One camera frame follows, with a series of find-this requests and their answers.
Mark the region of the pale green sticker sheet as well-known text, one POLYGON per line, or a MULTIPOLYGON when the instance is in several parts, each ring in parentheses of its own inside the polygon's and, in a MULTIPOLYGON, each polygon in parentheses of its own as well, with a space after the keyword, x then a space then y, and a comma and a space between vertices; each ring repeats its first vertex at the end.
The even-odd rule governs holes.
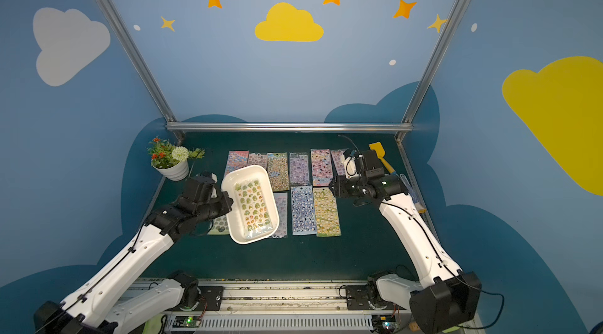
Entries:
POLYGON ((229 224, 226 216, 220 216, 213 220, 209 235, 229 235, 229 224))

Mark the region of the pink bear sticker sheet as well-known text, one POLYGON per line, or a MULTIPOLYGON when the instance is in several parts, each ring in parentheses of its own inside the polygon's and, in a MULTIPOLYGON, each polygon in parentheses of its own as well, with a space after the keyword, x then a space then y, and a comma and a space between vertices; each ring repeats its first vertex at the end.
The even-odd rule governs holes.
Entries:
POLYGON ((337 175, 340 175, 340 176, 346 176, 345 152, 346 152, 346 149, 331 150, 331 160, 333 162, 337 175))

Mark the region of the white plastic storage box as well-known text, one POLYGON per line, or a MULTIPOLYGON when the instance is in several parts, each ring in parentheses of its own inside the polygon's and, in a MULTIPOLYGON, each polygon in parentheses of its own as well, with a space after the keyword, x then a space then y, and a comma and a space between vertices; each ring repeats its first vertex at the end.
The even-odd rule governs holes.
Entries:
POLYGON ((269 181, 269 175, 265 169, 257 165, 251 165, 235 172, 229 173, 221 184, 221 189, 229 194, 233 200, 232 211, 226 215, 229 224, 229 233, 233 241, 239 245, 248 245, 272 236, 277 230, 280 219, 276 208, 273 190, 269 181), (257 238, 246 238, 244 235, 243 221, 240 216, 240 204, 237 202, 235 185, 248 180, 259 180, 265 194, 266 204, 273 219, 274 228, 257 238))

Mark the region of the pink blue cat sticker sheet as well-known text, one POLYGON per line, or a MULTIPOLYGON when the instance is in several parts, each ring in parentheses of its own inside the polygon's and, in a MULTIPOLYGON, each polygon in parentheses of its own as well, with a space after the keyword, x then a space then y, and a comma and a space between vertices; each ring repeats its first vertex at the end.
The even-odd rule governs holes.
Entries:
POLYGON ((229 175, 231 172, 247 167, 248 157, 248 150, 230 150, 227 157, 225 175, 229 175))

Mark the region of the yellow green sticker sheet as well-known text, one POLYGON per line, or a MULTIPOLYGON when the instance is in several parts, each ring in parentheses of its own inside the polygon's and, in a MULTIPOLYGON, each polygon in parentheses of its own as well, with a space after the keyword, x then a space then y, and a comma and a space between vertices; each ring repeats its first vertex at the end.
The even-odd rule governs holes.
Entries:
POLYGON ((327 187, 314 187, 312 193, 317 221, 317 236, 341 236, 339 211, 334 194, 327 187))

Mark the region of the pink bonbon drop sticker sheet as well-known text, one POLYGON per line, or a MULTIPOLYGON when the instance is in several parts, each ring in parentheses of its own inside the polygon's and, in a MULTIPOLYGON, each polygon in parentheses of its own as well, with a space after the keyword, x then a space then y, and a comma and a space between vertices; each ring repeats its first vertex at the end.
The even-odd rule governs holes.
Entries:
POLYGON ((247 159, 247 165, 257 165, 262 167, 263 169, 267 169, 268 167, 268 155, 263 153, 249 153, 247 159))

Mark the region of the purple sticker sheet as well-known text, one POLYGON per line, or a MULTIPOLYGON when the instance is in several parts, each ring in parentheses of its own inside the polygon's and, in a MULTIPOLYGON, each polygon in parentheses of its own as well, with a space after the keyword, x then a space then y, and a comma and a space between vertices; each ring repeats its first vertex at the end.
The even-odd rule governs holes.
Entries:
POLYGON ((307 153, 289 154, 289 181, 291 186, 309 186, 309 155, 307 153))

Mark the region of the blue penguin sticker sheet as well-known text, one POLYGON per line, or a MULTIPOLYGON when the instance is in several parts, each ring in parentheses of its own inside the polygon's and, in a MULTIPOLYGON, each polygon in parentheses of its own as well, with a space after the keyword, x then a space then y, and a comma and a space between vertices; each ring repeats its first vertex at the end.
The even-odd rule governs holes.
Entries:
POLYGON ((291 222, 293 235, 317 234, 311 186, 293 186, 291 188, 291 222))

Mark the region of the white lilac sticker sheet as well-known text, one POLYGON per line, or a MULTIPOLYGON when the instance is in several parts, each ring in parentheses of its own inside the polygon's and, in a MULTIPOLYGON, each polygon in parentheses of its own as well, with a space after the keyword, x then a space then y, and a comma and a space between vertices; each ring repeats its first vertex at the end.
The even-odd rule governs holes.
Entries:
POLYGON ((280 223, 271 238, 286 238, 289 195, 286 192, 275 193, 274 198, 276 202, 276 208, 279 214, 280 223))

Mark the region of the green panda sticker sheet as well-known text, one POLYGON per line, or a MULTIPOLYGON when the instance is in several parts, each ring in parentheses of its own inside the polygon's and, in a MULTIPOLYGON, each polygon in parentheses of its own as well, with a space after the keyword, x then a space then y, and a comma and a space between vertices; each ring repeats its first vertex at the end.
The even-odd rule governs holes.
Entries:
POLYGON ((287 153, 268 153, 267 172, 273 192, 290 189, 287 153))

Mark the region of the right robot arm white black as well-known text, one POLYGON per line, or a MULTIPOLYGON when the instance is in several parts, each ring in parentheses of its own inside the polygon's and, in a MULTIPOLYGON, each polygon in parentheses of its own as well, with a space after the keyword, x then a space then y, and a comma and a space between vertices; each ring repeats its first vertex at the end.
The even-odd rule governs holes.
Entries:
POLYGON ((367 280, 367 303, 378 310, 390 304, 411 313, 421 331, 473 329, 479 299, 487 292, 474 272, 465 272, 444 250, 416 208, 406 179, 387 172, 375 150, 347 150, 345 175, 329 188, 356 206, 372 204, 394 229, 415 270, 416 280, 396 272, 367 280))

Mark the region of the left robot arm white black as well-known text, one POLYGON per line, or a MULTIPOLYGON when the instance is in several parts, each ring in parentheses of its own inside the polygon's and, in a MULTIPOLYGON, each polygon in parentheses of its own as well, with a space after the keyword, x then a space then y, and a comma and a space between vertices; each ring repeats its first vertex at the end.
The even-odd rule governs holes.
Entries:
POLYGON ((127 333, 164 310, 201 301, 196 278, 176 272, 125 307, 118 299, 162 254, 196 227, 230 213, 233 200, 204 172, 185 183, 177 200, 150 213, 133 239, 88 282, 59 303, 34 313, 37 333, 127 333))

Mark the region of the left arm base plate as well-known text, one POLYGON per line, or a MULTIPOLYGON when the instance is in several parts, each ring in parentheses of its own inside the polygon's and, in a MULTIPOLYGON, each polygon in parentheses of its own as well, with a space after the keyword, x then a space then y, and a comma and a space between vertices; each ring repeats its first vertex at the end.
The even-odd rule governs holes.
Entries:
POLYGON ((209 285, 189 287, 185 290, 181 303, 177 306, 182 311, 218 311, 221 308, 224 287, 209 285))

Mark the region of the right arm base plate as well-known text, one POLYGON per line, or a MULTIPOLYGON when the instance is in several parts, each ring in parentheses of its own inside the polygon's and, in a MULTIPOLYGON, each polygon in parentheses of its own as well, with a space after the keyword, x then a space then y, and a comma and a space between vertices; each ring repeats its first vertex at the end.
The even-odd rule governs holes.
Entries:
POLYGON ((397 304, 386 302, 378 294, 374 285, 344 285, 338 290, 347 305, 348 310, 407 310, 397 304))

